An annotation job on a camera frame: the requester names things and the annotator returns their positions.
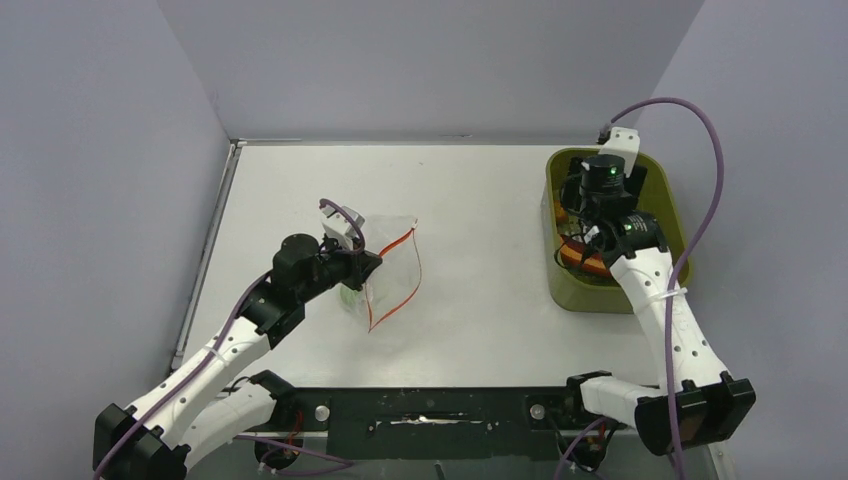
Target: gray wall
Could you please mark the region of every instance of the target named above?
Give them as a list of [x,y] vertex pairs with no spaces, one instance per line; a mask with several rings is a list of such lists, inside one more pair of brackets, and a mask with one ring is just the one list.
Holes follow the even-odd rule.
[[0,4],[0,477],[166,373],[227,139],[155,0]]
[[159,3],[233,138],[538,141],[648,96],[703,0]]
[[[846,23],[836,0],[707,0],[656,90],[702,106],[727,156],[690,298],[758,392],[731,441],[742,478],[848,476]],[[679,107],[637,126],[693,232],[715,178],[706,133]]]

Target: olive green container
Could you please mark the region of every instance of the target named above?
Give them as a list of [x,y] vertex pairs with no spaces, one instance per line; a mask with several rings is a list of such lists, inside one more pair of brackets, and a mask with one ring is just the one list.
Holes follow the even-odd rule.
[[[551,156],[546,168],[547,182],[542,196],[542,229],[545,238],[545,263],[548,271],[548,286],[554,301],[562,308],[573,312],[593,313],[633,313],[633,308],[624,291],[612,278],[599,278],[594,275],[572,274],[554,261],[554,252],[561,246],[562,240],[556,225],[554,199],[558,199],[559,187],[568,176],[568,166],[573,157],[588,157],[598,153],[597,147],[566,148]],[[686,248],[683,228],[671,187],[665,171],[653,158],[639,153],[636,165],[648,169],[645,184],[639,195],[637,208],[653,214],[671,247],[676,262]],[[687,260],[680,273],[682,286],[689,283],[692,275],[691,260]]]

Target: white table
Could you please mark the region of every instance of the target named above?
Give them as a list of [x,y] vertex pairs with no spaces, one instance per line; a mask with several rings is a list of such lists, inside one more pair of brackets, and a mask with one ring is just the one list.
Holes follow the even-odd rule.
[[324,294],[246,373],[271,369],[303,387],[471,387],[562,385],[603,369],[656,383],[635,317],[567,312],[550,297],[539,204],[560,148],[248,143],[225,184],[185,353],[221,326],[283,238],[320,238],[326,197],[366,218],[416,215],[421,289],[370,334]]

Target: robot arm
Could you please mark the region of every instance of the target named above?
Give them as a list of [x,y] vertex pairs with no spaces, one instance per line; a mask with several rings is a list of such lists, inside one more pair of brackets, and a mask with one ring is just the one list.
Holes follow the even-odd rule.
[[[637,196],[624,188],[625,160],[601,153],[583,161],[580,197],[563,198],[578,210],[587,251],[599,252],[633,306],[654,359],[659,388],[593,372],[569,378],[579,407],[634,427],[655,455],[671,450],[668,397],[676,395],[682,446],[726,440],[755,401],[748,380],[734,380],[701,332],[686,289],[667,290],[671,252],[656,219],[635,209]],[[665,308],[672,302],[673,391],[666,384]]]
[[94,466],[101,478],[184,478],[203,456],[268,421],[277,400],[294,392],[266,371],[210,405],[236,375],[300,324],[308,301],[338,283],[361,289],[382,263],[364,250],[359,230],[364,219],[323,203],[323,244],[305,234],[286,238],[272,270],[243,297],[232,322],[149,393],[126,409],[112,404],[97,417]]

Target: metal bolt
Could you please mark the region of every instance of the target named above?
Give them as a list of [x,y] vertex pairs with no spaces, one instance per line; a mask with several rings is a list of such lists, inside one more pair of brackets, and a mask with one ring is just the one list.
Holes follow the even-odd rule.
[[318,405],[315,407],[315,420],[326,422],[330,418],[330,408],[326,405]]
[[533,420],[544,420],[545,419],[545,407],[539,405],[533,405],[530,407],[530,416],[533,417]]

